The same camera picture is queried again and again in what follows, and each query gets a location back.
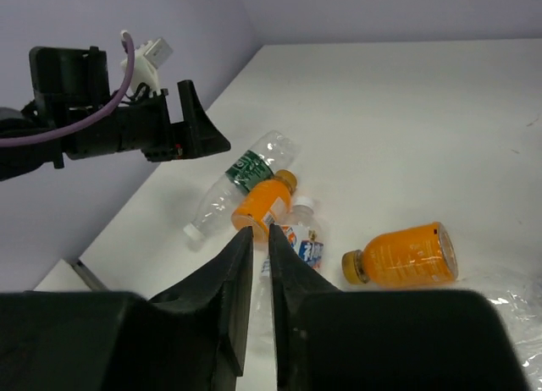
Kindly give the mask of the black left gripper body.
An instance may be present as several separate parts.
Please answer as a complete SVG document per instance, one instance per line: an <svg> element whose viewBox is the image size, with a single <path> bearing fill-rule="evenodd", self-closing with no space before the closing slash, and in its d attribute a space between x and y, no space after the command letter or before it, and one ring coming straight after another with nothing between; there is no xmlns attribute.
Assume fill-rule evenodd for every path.
<svg viewBox="0 0 542 391"><path fill-rule="evenodd" d="M28 146L33 167L50 162L62 168L66 157L79 160L126 151L141 151L150 162L177 158L166 91L150 96L149 86L140 84L130 100L124 98L125 83L111 91L104 51L34 47L29 64L34 100L27 116L36 132L61 133Z"/></svg>

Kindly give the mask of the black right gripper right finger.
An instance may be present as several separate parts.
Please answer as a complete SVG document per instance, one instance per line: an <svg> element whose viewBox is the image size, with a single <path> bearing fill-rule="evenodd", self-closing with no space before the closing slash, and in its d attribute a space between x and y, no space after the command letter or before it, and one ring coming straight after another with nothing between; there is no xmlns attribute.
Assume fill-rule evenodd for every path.
<svg viewBox="0 0 542 391"><path fill-rule="evenodd" d="M276 224L269 230L268 257L277 389L303 390L308 372L308 334L300 313L301 304L312 295L334 293L338 289L297 255L283 229Z"/></svg>

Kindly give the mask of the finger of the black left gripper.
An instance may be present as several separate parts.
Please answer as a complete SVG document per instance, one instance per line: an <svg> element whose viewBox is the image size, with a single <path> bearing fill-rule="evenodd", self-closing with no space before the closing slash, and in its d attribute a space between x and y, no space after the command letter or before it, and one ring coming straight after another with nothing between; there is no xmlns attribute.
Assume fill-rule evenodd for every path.
<svg viewBox="0 0 542 391"><path fill-rule="evenodd" d="M227 152L231 144L208 117L192 80L177 84L183 119L172 124L179 158L201 158Z"/></svg>

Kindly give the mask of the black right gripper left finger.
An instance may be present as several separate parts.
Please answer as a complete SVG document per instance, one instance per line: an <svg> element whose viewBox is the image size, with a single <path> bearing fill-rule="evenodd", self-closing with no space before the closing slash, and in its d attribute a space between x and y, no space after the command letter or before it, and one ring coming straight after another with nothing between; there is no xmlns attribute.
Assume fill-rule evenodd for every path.
<svg viewBox="0 0 542 391"><path fill-rule="evenodd" d="M243 228L209 262L150 302L176 318L168 335L178 390L234 390L243 376L253 232Z"/></svg>

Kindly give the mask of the blue orange label clear bottle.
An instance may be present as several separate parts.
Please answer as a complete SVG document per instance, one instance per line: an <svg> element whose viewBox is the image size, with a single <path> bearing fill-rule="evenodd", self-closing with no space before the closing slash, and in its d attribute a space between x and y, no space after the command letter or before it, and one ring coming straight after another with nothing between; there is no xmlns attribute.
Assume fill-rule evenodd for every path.
<svg viewBox="0 0 542 391"><path fill-rule="evenodd" d="M290 211L280 219L279 227L299 258L312 270L319 272L325 235L315 216L315 208L312 198L298 196Z"/></svg>

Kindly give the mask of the green label clear bottle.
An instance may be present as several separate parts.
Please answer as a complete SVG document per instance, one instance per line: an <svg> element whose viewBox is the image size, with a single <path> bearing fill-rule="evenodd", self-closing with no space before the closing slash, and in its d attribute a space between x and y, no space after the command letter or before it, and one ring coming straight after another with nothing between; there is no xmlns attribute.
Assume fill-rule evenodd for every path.
<svg viewBox="0 0 542 391"><path fill-rule="evenodd" d="M251 190L280 169L288 168L301 148L292 139L271 130L233 162L199 201L194 216L183 228L188 239L200 245L230 223L232 212Z"/></svg>

